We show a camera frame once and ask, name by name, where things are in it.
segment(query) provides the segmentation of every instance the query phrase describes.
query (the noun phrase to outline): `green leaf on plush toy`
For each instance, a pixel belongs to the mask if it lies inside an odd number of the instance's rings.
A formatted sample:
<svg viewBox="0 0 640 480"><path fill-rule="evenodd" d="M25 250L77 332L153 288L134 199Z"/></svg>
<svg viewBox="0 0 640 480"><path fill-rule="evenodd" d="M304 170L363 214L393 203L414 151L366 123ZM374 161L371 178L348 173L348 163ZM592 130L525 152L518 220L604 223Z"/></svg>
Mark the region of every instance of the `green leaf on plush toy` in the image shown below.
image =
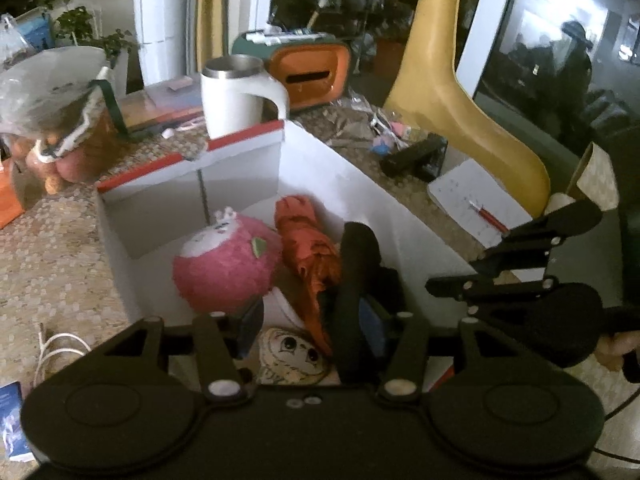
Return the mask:
<svg viewBox="0 0 640 480"><path fill-rule="evenodd" d="M267 250L267 240L258 237L252 238L251 247L254 249L254 256L260 258Z"/></svg>

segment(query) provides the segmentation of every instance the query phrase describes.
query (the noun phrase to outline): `red plush toy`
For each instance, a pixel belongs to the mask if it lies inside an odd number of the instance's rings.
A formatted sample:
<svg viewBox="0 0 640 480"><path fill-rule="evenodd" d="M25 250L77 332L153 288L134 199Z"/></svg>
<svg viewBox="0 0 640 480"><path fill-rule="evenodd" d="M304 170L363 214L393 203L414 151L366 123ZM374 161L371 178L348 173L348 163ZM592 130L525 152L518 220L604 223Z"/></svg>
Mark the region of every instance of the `red plush toy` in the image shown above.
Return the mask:
<svg viewBox="0 0 640 480"><path fill-rule="evenodd" d="M174 283L196 312L230 314L271 289L281 257L277 232L226 208L174 258Z"/></svg>

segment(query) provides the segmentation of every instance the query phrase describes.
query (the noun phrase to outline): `mug handle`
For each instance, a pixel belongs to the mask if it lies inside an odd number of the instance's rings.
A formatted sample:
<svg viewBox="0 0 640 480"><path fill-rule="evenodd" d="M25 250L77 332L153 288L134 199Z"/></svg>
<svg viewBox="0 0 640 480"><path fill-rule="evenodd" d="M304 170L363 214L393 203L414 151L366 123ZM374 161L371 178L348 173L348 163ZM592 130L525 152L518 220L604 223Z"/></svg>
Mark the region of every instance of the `mug handle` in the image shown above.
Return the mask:
<svg viewBox="0 0 640 480"><path fill-rule="evenodd" d="M278 107L278 118L281 120L289 117L289 94L284 85L268 72L247 78L242 85L242 93L264 97L275 103Z"/></svg>

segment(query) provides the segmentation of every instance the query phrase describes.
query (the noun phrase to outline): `pen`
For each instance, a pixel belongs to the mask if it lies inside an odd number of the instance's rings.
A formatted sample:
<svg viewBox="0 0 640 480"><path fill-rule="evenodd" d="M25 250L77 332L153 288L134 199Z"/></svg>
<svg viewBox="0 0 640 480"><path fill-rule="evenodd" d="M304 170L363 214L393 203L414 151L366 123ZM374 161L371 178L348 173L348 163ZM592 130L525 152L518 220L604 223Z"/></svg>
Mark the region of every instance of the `pen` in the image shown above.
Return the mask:
<svg viewBox="0 0 640 480"><path fill-rule="evenodd" d="M509 232L509 229L507 229L507 227L502 222L500 222L495 216L489 213L484 207L479 206L478 204L472 202L471 200L469 200L469 203L471 204L471 207L473 208L473 210L476 211L481 218L483 218L493 227L498 229L498 231L500 231L501 234L507 234Z"/></svg>

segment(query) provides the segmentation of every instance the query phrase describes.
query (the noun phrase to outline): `owl eye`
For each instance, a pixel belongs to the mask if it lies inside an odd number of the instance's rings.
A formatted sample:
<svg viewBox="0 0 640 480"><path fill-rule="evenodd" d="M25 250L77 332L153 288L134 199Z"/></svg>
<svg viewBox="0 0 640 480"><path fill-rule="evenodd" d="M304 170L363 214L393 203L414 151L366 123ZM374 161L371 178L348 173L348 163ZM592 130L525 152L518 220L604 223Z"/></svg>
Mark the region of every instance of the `owl eye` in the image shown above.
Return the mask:
<svg viewBox="0 0 640 480"><path fill-rule="evenodd" d="M320 356L315 348L310 348L306 353L306 360L309 363L317 363Z"/></svg>
<svg viewBox="0 0 640 480"><path fill-rule="evenodd" d="M280 351L289 352L290 354L293 354L296 351L297 346L298 346L298 343L296 342L296 339L291 336L288 336L282 340L282 343L280 344Z"/></svg>

